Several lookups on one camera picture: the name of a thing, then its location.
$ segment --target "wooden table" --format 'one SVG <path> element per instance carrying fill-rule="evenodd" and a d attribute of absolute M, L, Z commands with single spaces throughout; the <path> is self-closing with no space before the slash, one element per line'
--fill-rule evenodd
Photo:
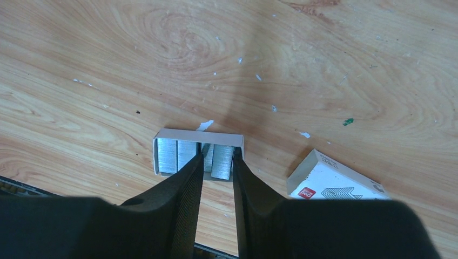
<path fill-rule="evenodd" d="M 457 60 L 453 0 L 4 0 L 0 174 L 121 203 L 163 180 L 160 128 L 214 120 L 279 193 L 317 148 L 457 258 Z M 196 241 L 237 254 L 230 183 L 204 183 Z"/>

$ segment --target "brown stain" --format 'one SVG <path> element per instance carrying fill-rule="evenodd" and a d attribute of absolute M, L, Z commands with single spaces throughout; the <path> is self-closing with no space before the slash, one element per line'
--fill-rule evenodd
<path fill-rule="evenodd" d="M 330 6 L 336 6 L 340 4 L 340 0 L 312 0 L 307 1 L 307 3 L 289 3 L 283 2 L 289 7 L 293 8 L 296 11 L 300 11 L 304 15 L 316 16 L 328 24 L 334 24 L 334 22 L 327 18 L 322 12 L 317 11 L 318 8 L 327 8 Z"/>

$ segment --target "cardboard box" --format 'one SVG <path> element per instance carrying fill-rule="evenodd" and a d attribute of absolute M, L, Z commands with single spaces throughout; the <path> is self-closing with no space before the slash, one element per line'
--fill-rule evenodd
<path fill-rule="evenodd" d="M 383 186 L 334 159 L 312 150 L 287 180 L 296 199 L 390 199 Z"/>
<path fill-rule="evenodd" d="M 170 176 L 170 173 L 161 172 L 159 170 L 159 159 L 158 159 L 158 140 L 159 141 L 184 141 L 183 143 L 195 142 L 198 146 L 205 144 L 211 145 L 222 145 L 240 147 L 242 149 L 242 157 L 245 158 L 244 151 L 244 137 L 240 134 L 228 134 L 228 133 L 215 133 L 215 132 L 204 132 L 204 131 L 186 131 L 182 129 L 170 129 L 162 128 L 153 139 L 153 168 L 155 174 L 161 174 L 163 176 Z M 179 166 L 182 166 L 185 161 L 181 161 Z M 232 173 L 229 180 L 222 180 L 215 177 L 211 177 L 211 172 L 204 172 L 204 180 L 215 180 L 215 181 L 232 181 Z"/>

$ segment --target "white scrap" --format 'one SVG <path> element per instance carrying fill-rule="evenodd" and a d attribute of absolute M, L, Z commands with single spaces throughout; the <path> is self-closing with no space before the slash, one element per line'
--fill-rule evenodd
<path fill-rule="evenodd" d="M 209 120 L 207 122 L 202 122 L 200 126 L 196 129 L 196 131 L 206 131 L 208 127 L 213 124 L 214 120 Z"/>
<path fill-rule="evenodd" d="M 310 134 L 307 132 L 301 132 L 301 135 L 306 137 L 307 139 L 310 138 Z"/>

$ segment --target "black arrow pattern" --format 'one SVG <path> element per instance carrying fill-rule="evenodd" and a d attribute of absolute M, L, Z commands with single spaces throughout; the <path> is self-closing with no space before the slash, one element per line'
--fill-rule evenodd
<path fill-rule="evenodd" d="M 362 195 L 353 195 L 354 187 L 326 188 L 321 192 L 327 200 L 359 200 Z"/>

